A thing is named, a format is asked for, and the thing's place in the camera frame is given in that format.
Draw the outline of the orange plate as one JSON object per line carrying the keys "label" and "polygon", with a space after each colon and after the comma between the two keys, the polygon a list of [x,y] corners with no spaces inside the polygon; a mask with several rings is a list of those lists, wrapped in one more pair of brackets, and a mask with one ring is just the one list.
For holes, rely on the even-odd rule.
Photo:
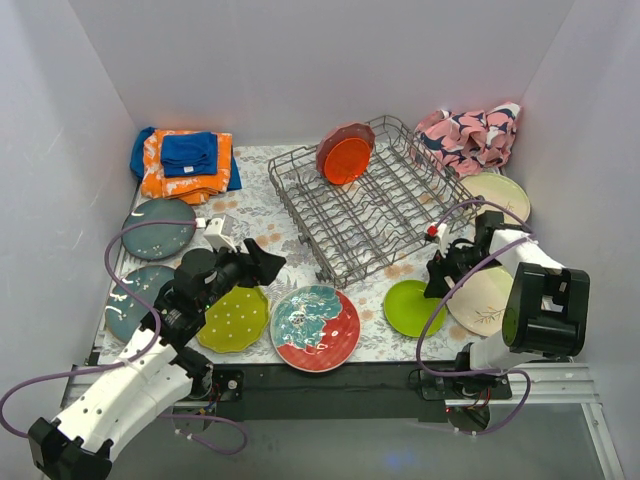
{"label": "orange plate", "polygon": [[350,137],[342,140],[327,154],[321,173],[333,185],[351,183],[366,171],[371,151],[364,139]]}

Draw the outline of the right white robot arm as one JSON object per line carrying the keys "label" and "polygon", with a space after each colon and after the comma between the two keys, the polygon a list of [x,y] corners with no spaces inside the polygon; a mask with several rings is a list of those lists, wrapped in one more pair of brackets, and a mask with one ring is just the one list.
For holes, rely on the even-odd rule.
{"label": "right white robot arm", "polygon": [[425,238],[439,248],[427,263],[424,296],[441,306],[467,298],[468,283],[483,295],[492,293],[493,286],[483,276],[492,269],[503,269],[511,279],[507,298],[498,308],[499,330],[466,345],[451,367],[441,372],[429,369],[429,375],[452,378],[454,389],[471,398],[523,363],[581,352],[590,277],[553,260],[526,224],[508,223],[501,212],[488,210],[476,218],[471,240],[450,239],[444,221],[428,226]]}

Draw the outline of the lime green plate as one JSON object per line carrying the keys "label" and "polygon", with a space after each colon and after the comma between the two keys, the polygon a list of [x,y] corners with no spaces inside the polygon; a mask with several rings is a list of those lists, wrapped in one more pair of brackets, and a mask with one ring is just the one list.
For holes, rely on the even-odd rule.
{"label": "lime green plate", "polygon": [[386,293],[383,310],[389,324],[402,335],[418,338],[439,298],[425,298],[427,284],[420,280],[404,280],[394,284]]}

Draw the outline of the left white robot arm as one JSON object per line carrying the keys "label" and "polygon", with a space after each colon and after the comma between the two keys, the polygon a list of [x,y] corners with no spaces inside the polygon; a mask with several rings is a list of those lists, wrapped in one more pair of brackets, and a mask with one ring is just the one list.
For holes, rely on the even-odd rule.
{"label": "left white robot arm", "polygon": [[54,419],[27,438],[35,466],[50,479],[105,479],[124,447],[173,403],[205,398],[213,366],[189,347],[205,313],[234,287],[268,286],[286,263],[255,240],[245,250],[188,251],[116,362]]}

